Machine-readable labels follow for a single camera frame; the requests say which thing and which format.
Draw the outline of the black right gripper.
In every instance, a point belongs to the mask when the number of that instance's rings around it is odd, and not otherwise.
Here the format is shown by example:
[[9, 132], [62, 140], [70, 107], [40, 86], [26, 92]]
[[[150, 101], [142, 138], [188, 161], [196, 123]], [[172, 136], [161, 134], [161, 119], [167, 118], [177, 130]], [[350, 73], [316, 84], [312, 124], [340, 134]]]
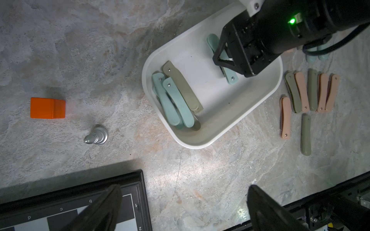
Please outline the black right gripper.
[[272, 11], [250, 16], [242, 11], [222, 29], [213, 62], [246, 78], [254, 77], [291, 49], [292, 12]]

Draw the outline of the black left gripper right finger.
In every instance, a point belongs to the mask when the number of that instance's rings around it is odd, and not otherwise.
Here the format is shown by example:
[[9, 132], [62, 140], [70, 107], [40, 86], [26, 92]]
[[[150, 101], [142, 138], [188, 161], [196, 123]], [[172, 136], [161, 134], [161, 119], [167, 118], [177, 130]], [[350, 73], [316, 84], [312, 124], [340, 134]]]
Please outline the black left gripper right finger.
[[308, 230], [257, 185], [248, 189], [247, 206], [254, 231]]

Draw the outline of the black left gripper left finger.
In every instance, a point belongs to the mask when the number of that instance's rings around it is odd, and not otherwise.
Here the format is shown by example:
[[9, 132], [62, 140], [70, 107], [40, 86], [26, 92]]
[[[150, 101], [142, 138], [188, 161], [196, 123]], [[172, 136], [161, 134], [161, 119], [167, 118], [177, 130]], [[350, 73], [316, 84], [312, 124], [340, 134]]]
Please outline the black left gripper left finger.
[[116, 228], [122, 200], [119, 185], [111, 185], [63, 231], [113, 231]]

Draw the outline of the pink fruit knife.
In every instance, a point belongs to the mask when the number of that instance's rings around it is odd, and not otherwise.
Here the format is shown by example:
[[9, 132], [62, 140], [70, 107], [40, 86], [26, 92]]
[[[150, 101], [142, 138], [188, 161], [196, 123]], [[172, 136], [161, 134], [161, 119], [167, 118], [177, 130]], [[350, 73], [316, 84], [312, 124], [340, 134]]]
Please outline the pink fruit knife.
[[307, 113], [310, 111], [310, 107], [304, 75], [302, 72], [296, 72], [294, 77], [300, 94], [302, 112]]

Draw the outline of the green fruit knife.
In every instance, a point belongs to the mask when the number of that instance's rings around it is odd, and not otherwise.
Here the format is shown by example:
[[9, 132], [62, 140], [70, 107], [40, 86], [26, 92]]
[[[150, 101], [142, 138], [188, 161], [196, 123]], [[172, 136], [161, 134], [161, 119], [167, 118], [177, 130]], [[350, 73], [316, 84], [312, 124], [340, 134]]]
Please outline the green fruit knife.
[[[314, 47], [314, 48], [311, 48], [311, 49], [307, 49], [308, 52], [316, 52], [318, 49], [317, 47]], [[309, 63], [309, 64], [313, 64], [317, 59], [317, 56], [310, 56], [310, 55], [306, 55], [306, 61]]]

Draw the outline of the white storage box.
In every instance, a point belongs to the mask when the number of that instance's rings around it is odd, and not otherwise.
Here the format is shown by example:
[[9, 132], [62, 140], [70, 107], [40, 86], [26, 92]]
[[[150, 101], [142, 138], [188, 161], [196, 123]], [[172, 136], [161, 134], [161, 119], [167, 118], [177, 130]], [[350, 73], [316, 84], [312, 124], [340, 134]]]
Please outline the white storage box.
[[[202, 149], [212, 144], [270, 97], [282, 81], [281, 58], [255, 77], [239, 75], [233, 85], [227, 83], [221, 69], [214, 64], [207, 36], [220, 35], [223, 26], [244, 10], [246, 7], [239, 1], [228, 5], [155, 50], [144, 64], [144, 92], [168, 132], [186, 148]], [[153, 91], [152, 75], [160, 72], [167, 61], [180, 71], [203, 106], [196, 114], [201, 125], [198, 131], [171, 126]]]

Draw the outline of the olive knife box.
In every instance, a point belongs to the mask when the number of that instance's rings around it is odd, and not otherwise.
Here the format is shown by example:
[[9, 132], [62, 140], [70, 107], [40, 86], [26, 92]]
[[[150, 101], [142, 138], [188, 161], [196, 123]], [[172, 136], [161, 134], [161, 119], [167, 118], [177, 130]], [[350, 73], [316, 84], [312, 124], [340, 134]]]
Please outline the olive knife box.
[[163, 65], [162, 70], [167, 77], [172, 78], [189, 109], [194, 113], [200, 113], [203, 110], [203, 106], [182, 73], [173, 65], [171, 61], [167, 61]]

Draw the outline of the olive fruit knife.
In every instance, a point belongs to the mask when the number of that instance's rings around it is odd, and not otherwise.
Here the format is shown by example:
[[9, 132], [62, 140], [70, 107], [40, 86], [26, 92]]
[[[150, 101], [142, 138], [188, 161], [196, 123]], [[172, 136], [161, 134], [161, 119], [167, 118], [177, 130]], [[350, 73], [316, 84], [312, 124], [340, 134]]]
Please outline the olive fruit knife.
[[308, 70], [308, 100], [311, 111], [318, 109], [318, 72], [310, 68]]

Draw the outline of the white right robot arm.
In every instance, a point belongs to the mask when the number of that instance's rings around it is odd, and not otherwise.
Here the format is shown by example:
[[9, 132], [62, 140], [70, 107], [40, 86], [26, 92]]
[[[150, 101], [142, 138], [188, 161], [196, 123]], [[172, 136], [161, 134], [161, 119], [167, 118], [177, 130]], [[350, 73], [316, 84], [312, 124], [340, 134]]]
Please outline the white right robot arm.
[[249, 78], [292, 48], [310, 56], [336, 51], [369, 25], [369, 1], [264, 1], [256, 14], [243, 11], [223, 27], [213, 62]]

